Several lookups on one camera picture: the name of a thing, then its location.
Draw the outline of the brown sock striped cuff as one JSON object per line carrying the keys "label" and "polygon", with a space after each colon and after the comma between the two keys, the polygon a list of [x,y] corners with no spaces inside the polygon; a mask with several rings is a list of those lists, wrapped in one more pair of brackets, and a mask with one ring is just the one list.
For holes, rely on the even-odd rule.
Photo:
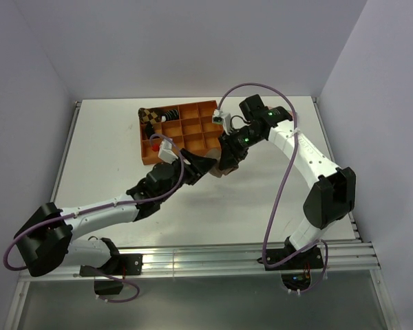
{"label": "brown sock striped cuff", "polygon": [[223,176],[227,176],[229,174],[231,174],[232,172],[236,171],[239,166],[234,166],[233,168],[227,168],[224,170],[220,170],[219,169],[219,165],[220,165],[220,159],[221,159],[221,150],[217,149],[217,148],[212,148],[210,149],[205,157],[207,158],[211,158],[211,159],[216,159],[216,164],[211,168],[211,170],[209,171],[209,173],[216,177],[216,178],[221,178]]}

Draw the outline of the black white striped sock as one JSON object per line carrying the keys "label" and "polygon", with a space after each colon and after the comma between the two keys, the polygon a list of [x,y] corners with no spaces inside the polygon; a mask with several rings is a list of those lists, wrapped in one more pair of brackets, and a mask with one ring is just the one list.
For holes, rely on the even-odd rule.
{"label": "black white striped sock", "polygon": [[161,122],[168,122],[168,121],[179,120],[179,119],[180,119],[180,114],[177,109],[170,109],[168,111],[165,111],[161,116]]}

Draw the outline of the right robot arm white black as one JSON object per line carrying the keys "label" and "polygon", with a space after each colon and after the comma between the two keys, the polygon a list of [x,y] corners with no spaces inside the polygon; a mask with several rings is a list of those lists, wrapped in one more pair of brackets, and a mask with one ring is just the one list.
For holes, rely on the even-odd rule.
{"label": "right robot arm white black", "polygon": [[301,267],[308,259],[307,250],[354,209],[356,175],[350,167],[341,168],[328,159],[299,130],[295,110],[268,108],[257,94],[241,101],[239,107],[246,125],[220,136],[219,168],[235,168],[250,147],[266,140],[288,158],[287,171],[299,171],[309,193],[303,204],[304,219],[286,239],[284,260],[290,267]]}

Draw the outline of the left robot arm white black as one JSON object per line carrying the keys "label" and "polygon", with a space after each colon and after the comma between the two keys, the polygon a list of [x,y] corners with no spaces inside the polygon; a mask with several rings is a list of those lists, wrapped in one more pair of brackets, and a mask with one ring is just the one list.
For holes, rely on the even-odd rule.
{"label": "left robot arm white black", "polygon": [[182,158],[161,162],[134,187],[118,197],[88,206],[59,208],[45,203],[33,213],[14,239],[31,276],[49,274],[61,265],[82,265],[113,274],[119,251],[110,239],[83,241],[83,236],[106,227],[139,221],[159,211],[183,185],[194,185],[217,163],[216,159],[181,150]]}

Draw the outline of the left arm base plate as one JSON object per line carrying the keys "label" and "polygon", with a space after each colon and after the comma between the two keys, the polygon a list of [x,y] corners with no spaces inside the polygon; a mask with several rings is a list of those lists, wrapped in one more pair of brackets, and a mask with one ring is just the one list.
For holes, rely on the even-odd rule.
{"label": "left arm base plate", "polygon": [[112,256],[108,262],[99,268],[81,266],[79,275],[89,276],[138,276],[142,272],[142,254],[119,254]]}

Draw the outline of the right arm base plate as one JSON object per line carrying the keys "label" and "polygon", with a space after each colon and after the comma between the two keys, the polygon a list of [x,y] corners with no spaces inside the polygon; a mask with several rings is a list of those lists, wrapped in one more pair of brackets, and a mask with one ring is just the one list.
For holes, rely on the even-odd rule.
{"label": "right arm base plate", "polygon": [[324,258],[321,254],[319,247],[314,246],[305,252],[300,252],[297,256],[294,256],[286,261],[295,249],[291,246],[286,246],[283,248],[271,248],[266,251],[266,261],[269,265],[273,265],[278,262],[282,262],[281,265],[269,268],[264,266],[266,271],[273,270],[319,270],[324,266]]}

